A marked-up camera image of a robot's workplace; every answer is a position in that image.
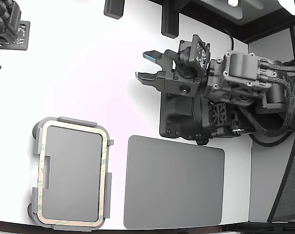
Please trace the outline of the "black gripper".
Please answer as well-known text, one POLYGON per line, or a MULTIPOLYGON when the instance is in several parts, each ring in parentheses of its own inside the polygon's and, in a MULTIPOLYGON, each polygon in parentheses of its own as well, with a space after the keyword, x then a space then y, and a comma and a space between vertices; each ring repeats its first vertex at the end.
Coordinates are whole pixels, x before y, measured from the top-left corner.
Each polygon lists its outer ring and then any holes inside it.
POLYGON ((160 92, 192 98, 205 92, 210 63, 205 65, 205 73, 199 75, 193 67, 182 63, 176 63, 175 69, 172 70, 173 61, 176 60, 176 52, 172 50, 165 50, 164 53, 146 51, 143 52, 143 57, 162 68, 162 71, 156 74, 135 72, 137 80, 143 85, 153 86, 160 92), (165 79, 165 71, 172 71, 169 78, 165 79))

